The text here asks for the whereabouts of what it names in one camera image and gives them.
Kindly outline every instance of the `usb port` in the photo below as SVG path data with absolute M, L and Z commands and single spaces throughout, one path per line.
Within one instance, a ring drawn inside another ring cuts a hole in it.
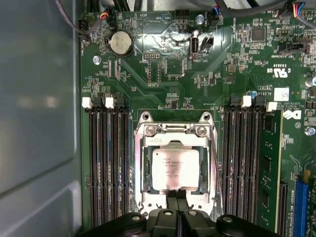
M 190 53 L 195 54 L 198 53 L 198 38 L 192 37 L 190 39 Z

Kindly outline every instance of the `cpu socket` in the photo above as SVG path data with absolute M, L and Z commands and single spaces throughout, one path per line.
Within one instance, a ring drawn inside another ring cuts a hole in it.
M 182 189 L 190 207 L 211 214 L 217 172 L 211 142 L 217 149 L 217 139 L 210 113 L 197 122 L 155 122 L 143 112 L 134 131 L 136 211 L 147 216 L 166 208 L 166 191 Z

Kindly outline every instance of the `gray metal case panel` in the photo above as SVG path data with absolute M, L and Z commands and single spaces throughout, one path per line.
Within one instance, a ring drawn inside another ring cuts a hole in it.
M 62 1 L 77 18 L 79 1 Z M 79 44 L 53 0 L 0 1 L 0 237 L 81 226 Z

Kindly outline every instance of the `motherboard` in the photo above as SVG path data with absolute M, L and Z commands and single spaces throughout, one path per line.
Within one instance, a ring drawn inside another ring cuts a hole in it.
M 182 189 L 213 219 L 316 236 L 315 37 L 279 11 L 109 14 L 80 42 L 84 230 Z

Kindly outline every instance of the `blue pcie slot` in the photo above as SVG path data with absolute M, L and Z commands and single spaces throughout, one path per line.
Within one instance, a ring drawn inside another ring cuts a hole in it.
M 295 188 L 294 237 L 305 237 L 307 226 L 308 185 L 299 180 Z

